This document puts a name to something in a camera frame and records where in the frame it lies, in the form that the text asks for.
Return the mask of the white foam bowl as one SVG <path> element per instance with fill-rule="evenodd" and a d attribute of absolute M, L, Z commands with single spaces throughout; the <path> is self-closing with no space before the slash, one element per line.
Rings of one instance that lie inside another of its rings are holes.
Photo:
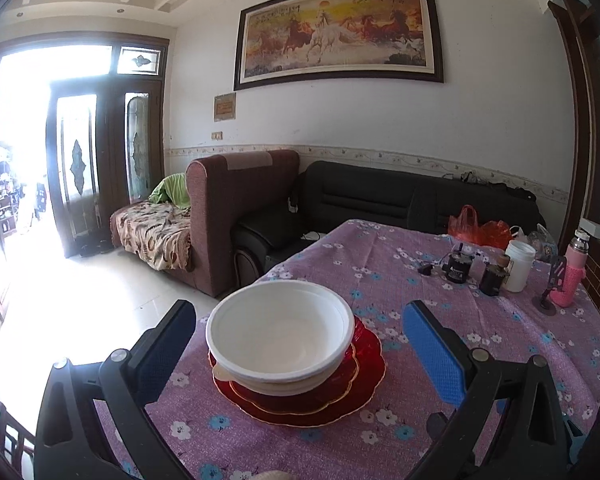
<path fill-rule="evenodd" d="M 351 308 L 331 289 L 277 280 L 223 299 L 208 317 L 206 341 L 235 378 L 298 382 L 339 365 L 354 326 Z"/>

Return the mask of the small red gold-rimmed plate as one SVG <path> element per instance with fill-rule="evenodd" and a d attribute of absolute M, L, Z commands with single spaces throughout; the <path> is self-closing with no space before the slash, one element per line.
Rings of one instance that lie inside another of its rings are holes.
<path fill-rule="evenodd" d="M 304 415 L 317 413 L 348 394 L 358 376 L 358 360 L 348 353 L 338 368 L 321 385 L 294 396 L 266 396 L 229 382 L 230 388 L 240 400 L 251 403 L 265 413 L 275 415 Z"/>

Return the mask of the large red scalloped plate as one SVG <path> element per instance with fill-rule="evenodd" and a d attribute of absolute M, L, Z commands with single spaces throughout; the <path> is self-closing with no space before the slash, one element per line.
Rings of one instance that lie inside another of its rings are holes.
<path fill-rule="evenodd" d="M 317 413 L 304 415 L 265 413 L 251 403 L 240 400 L 238 395 L 232 391 L 228 382 L 222 382 L 222 380 L 214 378 L 212 380 L 215 388 L 225 399 L 232 402 L 250 417 L 260 420 L 260 422 L 296 428 L 327 426 L 362 410 L 366 404 L 369 404 L 386 374 L 386 362 L 381 352 L 381 341 L 371 330 L 364 326 L 361 320 L 355 321 L 351 344 L 354 345 L 356 350 L 356 359 L 360 367 L 358 376 L 356 376 L 351 390 L 346 396 Z"/>

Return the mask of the purple floral tablecloth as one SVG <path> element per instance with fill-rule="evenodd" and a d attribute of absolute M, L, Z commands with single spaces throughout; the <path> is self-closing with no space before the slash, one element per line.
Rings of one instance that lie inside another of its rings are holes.
<path fill-rule="evenodd" d="M 462 375 L 442 346 L 454 330 L 468 348 L 494 359 L 544 356 L 562 410 L 581 429 L 600 406 L 600 314 L 584 290 L 571 307 L 546 316 L 533 307 L 548 267 L 532 266 L 519 294 L 483 295 L 478 283 L 494 258 L 480 249 L 468 281 L 417 268 L 451 248 L 433 236 L 367 221 L 343 223 L 268 272 L 268 279 L 324 285 L 350 304 L 379 339 L 386 374 L 373 399 L 325 428 L 274 427 L 253 419 L 213 385 L 204 336 L 196 334 L 150 420 L 198 479 L 245 479 L 267 470 L 301 479 L 401 479 L 429 445 L 428 416 L 444 407 L 442 382 Z"/>

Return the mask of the black motor with label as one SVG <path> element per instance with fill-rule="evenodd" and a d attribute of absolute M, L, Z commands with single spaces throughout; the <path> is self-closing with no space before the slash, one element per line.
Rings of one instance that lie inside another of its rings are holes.
<path fill-rule="evenodd" d="M 469 272 L 475 256 L 465 252 L 465 246 L 460 243 L 449 253 L 449 257 L 442 264 L 442 270 L 446 279 L 455 284 L 465 284 L 469 278 Z"/>

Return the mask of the small black power adapter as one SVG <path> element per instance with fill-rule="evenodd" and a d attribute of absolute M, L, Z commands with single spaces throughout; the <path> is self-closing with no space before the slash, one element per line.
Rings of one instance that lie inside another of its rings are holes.
<path fill-rule="evenodd" d="M 430 264 L 425 264 L 424 266 L 420 266 L 418 268 L 418 273 L 422 275 L 430 275 L 432 270 L 432 266 Z"/>

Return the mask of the brown patterned blanket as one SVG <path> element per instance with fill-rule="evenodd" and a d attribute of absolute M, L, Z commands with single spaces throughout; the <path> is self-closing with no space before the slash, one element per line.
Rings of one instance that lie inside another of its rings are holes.
<path fill-rule="evenodd" d="M 156 271 L 194 268 L 190 209 L 148 200 L 121 208 L 110 217 L 111 240 Z"/>

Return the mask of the white plastic jar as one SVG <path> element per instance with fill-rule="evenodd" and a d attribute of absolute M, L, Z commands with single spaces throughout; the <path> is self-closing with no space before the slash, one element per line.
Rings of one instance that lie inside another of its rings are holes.
<path fill-rule="evenodd" d="M 521 240 L 511 240 L 505 249 L 505 255 L 509 256 L 509 264 L 504 287 L 514 294 L 522 292 L 534 263 L 535 249 Z"/>

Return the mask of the red plastic bag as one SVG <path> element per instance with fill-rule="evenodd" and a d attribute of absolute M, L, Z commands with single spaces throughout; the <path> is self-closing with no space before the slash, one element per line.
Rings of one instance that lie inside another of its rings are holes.
<path fill-rule="evenodd" d="M 473 206 L 465 205 L 457 217 L 451 216 L 448 234 L 463 243 L 505 249 L 513 238 L 509 225 L 500 221 L 488 221 L 482 226 Z"/>

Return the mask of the black phone stand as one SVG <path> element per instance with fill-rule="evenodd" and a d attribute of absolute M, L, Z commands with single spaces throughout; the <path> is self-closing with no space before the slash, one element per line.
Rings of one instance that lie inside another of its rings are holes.
<path fill-rule="evenodd" d="M 553 316 L 556 314 L 556 307 L 550 300 L 552 292 L 561 292 L 564 289 L 566 276 L 567 258 L 565 256 L 554 255 L 550 258 L 550 273 L 545 289 L 540 296 L 532 299 L 533 307 L 542 315 Z"/>

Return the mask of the clear plastic bag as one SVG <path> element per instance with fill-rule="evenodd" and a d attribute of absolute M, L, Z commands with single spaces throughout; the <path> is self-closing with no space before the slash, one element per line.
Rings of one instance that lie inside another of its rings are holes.
<path fill-rule="evenodd" d="M 549 262 L 554 255 L 558 254 L 554 237 L 541 223 L 538 223 L 530 233 L 524 232 L 521 226 L 512 226 L 509 231 L 513 240 L 527 243 L 534 248 L 536 260 Z"/>

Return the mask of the pink sleeved thermos bottle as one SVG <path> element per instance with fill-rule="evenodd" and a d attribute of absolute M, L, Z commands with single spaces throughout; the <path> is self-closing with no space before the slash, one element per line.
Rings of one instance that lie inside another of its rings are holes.
<path fill-rule="evenodd" d="M 585 278 L 585 263 L 588 260 L 588 242 L 590 236 L 582 229 L 574 231 L 573 238 L 569 243 L 565 258 L 565 276 L 562 280 L 562 288 L 550 293 L 550 301 L 557 307 L 566 308 L 573 302 L 574 295 L 579 284 Z"/>

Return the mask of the green cloth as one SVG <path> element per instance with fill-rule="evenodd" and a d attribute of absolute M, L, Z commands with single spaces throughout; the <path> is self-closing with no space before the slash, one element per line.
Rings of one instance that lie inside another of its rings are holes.
<path fill-rule="evenodd" d="M 170 174 L 162 179 L 149 194 L 148 202 L 152 204 L 171 203 L 178 208 L 189 208 L 190 198 L 184 172 Z"/>

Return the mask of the black leather sofa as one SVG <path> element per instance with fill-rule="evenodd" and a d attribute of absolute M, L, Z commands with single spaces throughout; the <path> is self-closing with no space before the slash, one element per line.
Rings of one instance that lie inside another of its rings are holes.
<path fill-rule="evenodd" d="M 480 224 L 502 220 L 524 232 L 546 225 L 535 195 L 524 188 L 312 162 L 282 196 L 234 223 L 237 284 L 253 283 L 309 247 L 304 237 L 311 232 L 327 234 L 343 222 L 360 219 L 443 234 L 465 205 L 475 208 Z"/>

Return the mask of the wooden glass door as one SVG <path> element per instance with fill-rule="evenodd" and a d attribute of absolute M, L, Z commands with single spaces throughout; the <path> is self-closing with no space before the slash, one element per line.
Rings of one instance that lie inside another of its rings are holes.
<path fill-rule="evenodd" d="M 45 257 L 106 252 L 163 175 L 166 38 L 55 32 L 0 45 L 0 312 Z"/>

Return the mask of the framed horse painting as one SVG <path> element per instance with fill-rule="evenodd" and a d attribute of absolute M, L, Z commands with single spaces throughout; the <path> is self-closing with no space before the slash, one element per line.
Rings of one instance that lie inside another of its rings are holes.
<path fill-rule="evenodd" d="M 242 10 L 235 89 L 328 78 L 440 84 L 434 0 L 270 0 Z"/>

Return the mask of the dark wooden cabinet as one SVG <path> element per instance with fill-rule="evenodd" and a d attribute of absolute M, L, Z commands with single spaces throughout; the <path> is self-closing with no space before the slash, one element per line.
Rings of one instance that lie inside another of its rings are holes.
<path fill-rule="evenodd" d="M 574 111 L 574 151 L 559 247 L 581 219 L 600 224 L 600 18 L 580 0 L 548 4 L 566 51 Z M 600 240 L 593 240 L 584 287 L 600 312 Z"/>

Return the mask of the small framed wall plaque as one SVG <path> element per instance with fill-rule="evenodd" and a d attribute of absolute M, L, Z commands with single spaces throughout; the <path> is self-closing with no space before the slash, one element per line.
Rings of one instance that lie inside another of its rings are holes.
<path fill-rule="evenodd" d="M 213 119 L 225 122 L 236 118 L 236 93 L 230 92 L 215 96 L 213 100 Z"/>

